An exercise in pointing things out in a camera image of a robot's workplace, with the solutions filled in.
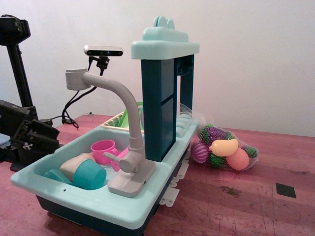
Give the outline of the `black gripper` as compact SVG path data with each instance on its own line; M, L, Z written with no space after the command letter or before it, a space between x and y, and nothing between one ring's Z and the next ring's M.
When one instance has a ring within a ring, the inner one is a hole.
M28 107L20 107L10 102L0 101L0 133L13 138L20 126L28 120L30 110ZM28 125L28 132L25 137L18 141L18 144L25 150L37 151L51 154L58 149L57 140L59 130L33 119Z

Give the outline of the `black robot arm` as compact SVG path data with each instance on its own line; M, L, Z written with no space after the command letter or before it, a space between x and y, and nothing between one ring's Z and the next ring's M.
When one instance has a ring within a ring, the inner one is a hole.
M0 102L0 132L26 154L48 155L59 148L59 131L38 119L22 61L19 44L31 35L27 20L12 15L0 17L0 44L8 51L21 106Z

